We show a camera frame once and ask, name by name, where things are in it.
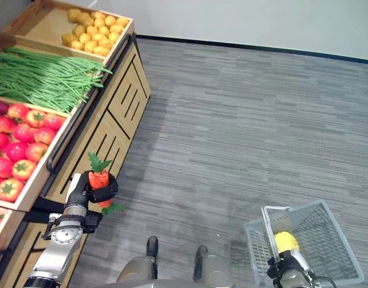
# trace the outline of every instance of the vegetable display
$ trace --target vegetable display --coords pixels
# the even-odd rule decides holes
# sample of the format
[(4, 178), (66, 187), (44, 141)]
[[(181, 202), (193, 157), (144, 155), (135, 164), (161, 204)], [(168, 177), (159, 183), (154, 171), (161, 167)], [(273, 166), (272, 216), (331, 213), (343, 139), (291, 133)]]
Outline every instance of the vegetable display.
[[(89, 172), (89, 184), (92, 190), (96, 190), (99, 188), (109, 186), (109, 173), (105, 170), (105, 168), (113, 162), (112, 160), (104, 160), (101, 161), (97, 154), (88, 152), (88, 157), (91, 162), (91, 167), (93, 172)], [(118, 206), (112, 203), (112, 199), (107, 201), (99, 202), (103, 210), (103, 214), (109, 213), (111, 210), (123, 211), (124, 208), (122, 206)]]
[(70, 9), (67, 16), (70, 22), (78, 24), (72, 34), (61, 35), (62, 43), (104, 57), (109, 54), (129, 22), (124, 17), (116, 19), (98, 11), (88, 14), (79, 9)]
[[(85, 93), (93, 86), (103, 87), (103, 72), (112, 74), (101, 63), (84, 58), (34, 53), (9, 47), (5, 52), (0, 52), (0, 96), (69, 113), (80, 101), (87, 100)], [(5, 113), (4, 108), (0, 107), (0, 114)], [(24, 113), (17, 111), (11, 112), (11, 115), (23, 119)], [(42, 125), (41, 115), (27, 113), (27, 124), (32, 127)], [(1, 132), (10, 133), (2, 131), (11, 128), (12, 122), (9, 120), (0, 118)]]
[(0, 200), (15, 202), (65, 118), (3, 102), (0, 112)]

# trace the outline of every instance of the wooden produce display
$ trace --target wooden produce display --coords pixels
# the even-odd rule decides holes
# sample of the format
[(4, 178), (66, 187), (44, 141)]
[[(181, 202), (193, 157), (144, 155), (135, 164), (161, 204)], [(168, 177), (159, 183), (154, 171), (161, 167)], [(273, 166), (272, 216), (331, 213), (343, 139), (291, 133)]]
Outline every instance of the wooden produce display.
[[(35, 263), (49, 243), (49, 241), (44, 241), (41, 238), (45, 229), (46, 224), (28, 223), (21, 241), (14, 251), (5, 273), (0, 280), (0, 288), (23, 287)], [(82, 236), (81, 246), (73, 256), (70, 269), (61, 288), (66, 288), (68, 286), (85, 240), (86, 234)]]
[(0, 252), (8, 248), (24, 215), (23, 212), (0, 207)]
[[(34, 111), (41, 111), (44, 113), (50, 113), (53, 115), (58, 115), (61, 116), (63, 119), (65, 119), (63, 125), (61, 126), (61, 128), (56, 132), (52, 143), (50, 143), (49, 147), (46, 150), (46, 153), (42, 156), (41, 160), (37, 163), (34, 171), (32, 172), (30, 178), (25, 182), (25, 186), (22, 188), (22, 191), (20, 192), (18, 198), (14, 201), (14, 202), (8, 202), (8, 201), (4, 201), (0, 199), (0, 206), (2, 207), (6, 207), (9, 209), (14, 209), (14, 210), (20, 210), (20, 211), (30, 211), (30, 209), (32, 208), (33, 203), (35, 202), (35, 200), (38, 197), (39, 192), (41, 191), (42, 186), (44, 185), (44, 183), (46, 182), (46, 178), (47, 178), (47, 170), (46, 170), (46, 161), (49, 158), (49, 155), (52, 153), (57, 141), (60, 139), (60, 137), (62, 136), (65, 127), (68, 125), (68, 123), (70, 122), (70, 115), (66, 114), (66, 113), (62, 113), (59, 111), (55, 111), (55, 110), (51, 110), (51, 109), (47, 109), (47, 108), (43, 108), (43, 107), (39, 107), (36, 105), (31, 105), (31, 104), (27, 104), (27, 103), (21, 103), (18, 101), (14, 101), (8, 98), (4, 98), (4, 97), (0, 97), (0, 102), (3, 102), (7, 105), (12, 105), (12, 104), (22, 104), (25, 107), (27, 107), (30, 110), (34, 110)], [(13, 136), (11, 136), (12, 141), (18, 142), (17, 139), (14, 139)]]

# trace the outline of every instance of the yellow potato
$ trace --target yellow potato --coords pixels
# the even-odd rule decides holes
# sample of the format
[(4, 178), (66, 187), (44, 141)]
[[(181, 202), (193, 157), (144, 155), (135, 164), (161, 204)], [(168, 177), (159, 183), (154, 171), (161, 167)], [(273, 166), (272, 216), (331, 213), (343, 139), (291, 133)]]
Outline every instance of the yellow potato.
[(68, 11), (68, 20), (72, 23), (78, 22), (78, 15), (81, 14), (81, 10), (79, 9), (70, 9)]
[(114, 44), (116, 43), (117, 39), (119, 39), (119, 33), (117, 32), (110, 33), (108, 38), (110, 42), (110, 48), (112, 48)]
[(83, 33), (81, 34), (80, 38), (79, 38), (79, 41), (82, 43), (82, 44), (86, 44), (87, 42), (91, 41), (92, 38), (87, 34), (87, 33)]
[(126, 27), (126, 25), (128, 25), (128, 22), (129, 22), (128, 19), (122, 18), (122, 17), (120, 17), (116, 20), (116, 24), (119, 25), (119, 26), (122, 26), (124, 28)]
[(110, 48), (112, 48), (110, 46), (110, 41), (109, 41), (108, 38), (101, 39), (100, 42), (98, 42), (98, 45), (100, 47), (108, 48), (109, 50), (110, 50)]
[(87, 29), (86, 29), (86, 33), (87, 33), (90, 37), (92, 37), (94, 34), (97, 34), (97, 33), (98, 33), (98, 29), (97, 29), (97, 27), (89, 26), (89, 27), (87, 27)]
[(82, 21), (82, 25), (86, 28), (88, 28), (89, 26), (94, 26), (94, 20), (91, 19), (90, 17), (86, 17), (83, 21)]
[(93, 53), (93, 49), (97, 47), (96, 41), (89, 41), (85, 44), (84, 50), (85, 52)]
[(83, 22), (83, 21), (85, 20), (85, 18), (87, 18), (87, 17), (89, 17), (89, 18), (90, 18), (89, 13), (87, 13), (87, 12), (82, 12), (82, 13), (80, 13), (80, 14), (77, 16), (77, 21), (78, 21), (78, 23), (82, 24), (82, 22)]
[(90, 17), (92, 17), (93, 19), (102, 19), (102, 20), (104, 20), (106, 16), (105, 16), (105, 14), (103, 14), (101, 12), (95, 11), (95, 12), (90, 13)]
[(78, 41), (78, 37), (73, 34), (62, 34), (61, 40), (64, 45), (71, 47), (71, 43), (76, 40)]
[(110, 33), (117, 32), (117, 33), (121, 34), (123, 30), (124, 30), (124, 27), (119, 26), (117, 24), (114, 24), (112, 27), (110, 27)]
[(101, 56), (106, 56), (109, 53), (109, 49), (97, 46), (96, 48), (93, 49), (93, 53)]
[(101, 18), (97, 18), (94, 20), (94, 27), (102, 27), (102, 26), (105, 26), (105, 21)]
[(106, 36), (104, 35), (104, 34), (94, 34), (93, 36), (92, 36), (92, 40), (93, 41), (96, 41), (97, 43), (98, 42), (100, 42), (102, 39), (105, 39), (106, 38)]
[(99, 27), (98, 33), (105, 35), (106, 37), (109, 36), (110, 31), (106, 26)]
[(81, 42), (76, 41), (76, 40), (71, 42), (71, 47), (73, 49), (83, 50), (83, 44)]
[(112, 25), (114, 25), (114, 23), (116, 23), (116, 18), (114, 18), (113, 16), (107, 16), (105, 18), (105, 25), (110, 28)]
[(85, 33), (85, 27), (82, 25), (77, 25), (76, 27), (73, 28), (72, 33), (77, 36), (80, 37), (81, 34)]

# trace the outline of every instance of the wooden drawer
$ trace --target wooden drawer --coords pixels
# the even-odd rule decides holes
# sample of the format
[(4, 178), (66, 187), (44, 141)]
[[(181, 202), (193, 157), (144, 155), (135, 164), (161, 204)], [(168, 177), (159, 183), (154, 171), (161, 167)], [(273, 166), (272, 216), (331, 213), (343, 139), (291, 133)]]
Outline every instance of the wooden drawer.
[[(28, 275), (33, 269), (43, 250), (49, 241), (41, 239), (41, 235), (46, 229), (46, 224), (29, 223), (6, 270), (0, 280), (0, 288), (23, 287)], [(61, 287), (66, 288), (76, 266), (87, 234), (81, 240), (80, 248), (75, 252), (70, 269)]]
[(0, 223), (0, 251), (7, 249), (25, 213), (0, 207), (0, 215), (4, 215)]
[(136, 67), (132, 64), (109, 105), (109, 111), (131, 139), (148, 102), (148, 96), (137, 76)]

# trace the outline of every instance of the wooden crate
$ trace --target wooden crate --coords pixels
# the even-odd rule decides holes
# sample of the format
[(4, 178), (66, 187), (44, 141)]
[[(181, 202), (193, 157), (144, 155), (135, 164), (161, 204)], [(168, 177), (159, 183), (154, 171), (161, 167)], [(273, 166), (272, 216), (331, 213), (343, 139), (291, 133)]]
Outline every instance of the wooden crate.
[(127, 35), (134, 33), (133, 19), (101, 11), (106, 15), (128, 19), (127, 26), (119, 39), (117, 39), (110, 53), (106, 57), (102, 57), (69, 48), (62, 44), (61, 35), (71, 33), (76, 26), (76, 23), (70, 23), (67, 19), (67, 11), (72, 8), (78, 8), (88, 13), (97, 11), (53, 0), (36, 0), (21, 15), (7, 25), (2, 33), (5, 36), (7, 35), (6, 37), (13, 37), (13, 41), (24, 47), (31, 47), (42, 52), (50, 52), (62, 56), (91, 58), (103, 64), (107, 64), (121, 40)]
[[(90, 169), (88, 151), (113, 160), (109, 172), (118, 176), (149, 97), (150, 88), (132, 44), (46, 198), (65, 203), (70, 179)], [(89, 208), (101, 211), (97, 204)]]
[(4, 217), (0, 223), (0, 251), (7, 249), (25, 213), (0, 207)]
[[(49, 241), (41, 239), (41, 235), (43, 235), (45, 229), (46, 224), (28, 224), (21, 241), (19, 242), (0, 280), (0, 288), (23, 287), (35, 263), (49, 243)], [(68, 270), (64, 282), (61, 284), (61, 288), (66, 288), (68, 286), (73, 269), (76, 266), (81, 249), (86, 240), (86, 236), (87, 234), (82, 236), (80, 248), (73, 254), (70, 269)]]
[(62, 116), (62, 117), (66, 118), (66, 120), (63, 123), (62, 127), (59, 129), (56, 136), (54, 137), (52, 143), (49, 145), (46, 153), (44, 154), (44, 156), (42, 157), (40, 162), (37, 163), (36, 168), (34, 169), (31, 177), (27, 180), (24, 188), (22, 189), (22, 191), (21, 191), (20, 195), (18, 196), (18, 198), (16, 199), (16, 201), (14, 203), (11, 203), (11, 202), (6, 202), (6, 201), (3, 201), (3, 200), (0, 200), (0, 206), (1, 207), (13, 209), (13, 210), (20, 210), (20, 211), (30, 211), (32, 205), (34, 204), (35, 200), (37, 199), (38, 195), (40, 194), (40, 191), (43, 188), (43, 186), (46, 182), (46, 179), (49, 177), (49, 172), (46, 169), (46, 161), (49, 158), (49, 155), (54, 150), (55, 145), (57, 144), (58, 140), (63, 135), (65, 127), (70, 122), (71, 116), (66, 114), (66, 113), (54, 111), (54, 110), (39, 107), (39, 106), (36, 106), (36, 105), (21, 103), (21, 102), (14, 101), (14, 100), (7, 99), (7, 98), (3, 98), (3, 97), (0, 97), (0, 101), (5, 102), (8, 105), (20, 103), (20, 104), (23, 104), (23, 105), (25, 105), (26, 107), (28, 107), (30, 109), (40, 110), (40, 111), (44, 111), (46, 113), (52, 113), (52, 114), (56, 114), (56, 115), (59, 115), (59, 116)]

